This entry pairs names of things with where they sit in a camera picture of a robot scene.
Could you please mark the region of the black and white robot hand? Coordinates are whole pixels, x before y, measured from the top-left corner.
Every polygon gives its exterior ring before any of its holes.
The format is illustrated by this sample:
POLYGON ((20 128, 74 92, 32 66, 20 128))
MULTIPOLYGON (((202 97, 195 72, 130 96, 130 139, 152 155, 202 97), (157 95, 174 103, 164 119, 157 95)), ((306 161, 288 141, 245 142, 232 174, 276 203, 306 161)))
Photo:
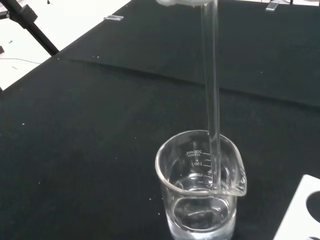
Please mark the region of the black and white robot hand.
POLYGON ((196 6, 206 5, 212 2, 212 0, 156 0, 156 2, 158 2, 160 5, 167 6, 167 7, 173 6, 173 5, 184 5, 184 6, 196 7, 196 6))

